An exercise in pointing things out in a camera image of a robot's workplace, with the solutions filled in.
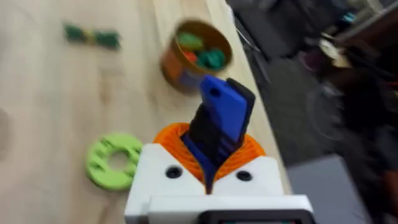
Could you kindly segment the white orange right gripper left finger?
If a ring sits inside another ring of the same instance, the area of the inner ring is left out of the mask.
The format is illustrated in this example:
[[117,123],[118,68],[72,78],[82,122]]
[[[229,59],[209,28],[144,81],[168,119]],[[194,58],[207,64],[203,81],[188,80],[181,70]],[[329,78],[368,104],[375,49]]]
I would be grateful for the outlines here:
[[126,223],[196,223],[194,206],[206,195],[204,172],[181,140],[189,124],[174,123],[146,144],[132,182]]

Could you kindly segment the white orange right gripper right finger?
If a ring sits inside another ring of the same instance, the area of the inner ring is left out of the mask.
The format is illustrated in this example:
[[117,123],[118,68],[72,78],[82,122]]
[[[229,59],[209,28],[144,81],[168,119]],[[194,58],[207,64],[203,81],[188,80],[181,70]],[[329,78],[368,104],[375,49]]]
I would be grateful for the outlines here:
[[245,135],[243,145],[220,166],[212,186],[213,195],[284,195],[276,159]]

